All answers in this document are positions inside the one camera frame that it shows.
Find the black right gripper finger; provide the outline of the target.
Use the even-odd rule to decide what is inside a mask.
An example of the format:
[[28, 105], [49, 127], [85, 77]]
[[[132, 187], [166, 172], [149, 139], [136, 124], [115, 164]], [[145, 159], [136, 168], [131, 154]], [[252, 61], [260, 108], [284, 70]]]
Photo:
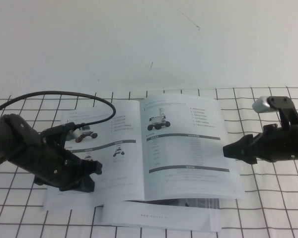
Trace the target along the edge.
[[251, 144], [254, 142], [252, 134], [245, 135], [238, 141], [228, 144], [223, 147], [223, 155], [227, 158], [238, 158], [238, 152], [240, 149], [249, 148], [251, 150]]
[[257, 157], [249, 148], [240, 149], [238, 152], [238, 159], [250, 165], [257, 164]]

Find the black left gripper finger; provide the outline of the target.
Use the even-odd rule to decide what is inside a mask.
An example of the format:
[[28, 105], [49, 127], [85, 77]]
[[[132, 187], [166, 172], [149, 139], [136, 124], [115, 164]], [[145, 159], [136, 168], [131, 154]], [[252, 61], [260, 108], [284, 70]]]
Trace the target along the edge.
[[94, 192], [94, 188], [95, 188], [95, 182], [90, 177], [90, 175], [87, 175], [80, 179], [70, 182], [64, 187], [60, 187], [59, 191], [73, 190], [73, 191], [90, 193], [90, 192]]
[[89, 176], [91, 174], [102, 174], [102, 164], [99, 161], [82, 160], [80, 164], [80, 175]]

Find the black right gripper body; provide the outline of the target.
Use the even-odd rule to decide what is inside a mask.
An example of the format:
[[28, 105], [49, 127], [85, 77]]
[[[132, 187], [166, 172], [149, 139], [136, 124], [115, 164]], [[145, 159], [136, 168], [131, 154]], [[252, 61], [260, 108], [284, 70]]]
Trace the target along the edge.
[[267, 162], [296, 159], [291, 129], [276, 124], [265, 125], [262, 133], [254, 137], [253, 152], [255, 157]]

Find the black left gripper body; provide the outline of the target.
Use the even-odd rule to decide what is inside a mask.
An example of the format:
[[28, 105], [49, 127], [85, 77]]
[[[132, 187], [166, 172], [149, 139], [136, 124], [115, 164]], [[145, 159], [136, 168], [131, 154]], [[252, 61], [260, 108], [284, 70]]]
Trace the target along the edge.
[[35, 175], [38, 185], [45, 184], [60, 191], [84, 191], [82, 159], [59, 142], [61, 136], [40, 135], [38, 146], [28, 146], [19, 156], [19, 166]]

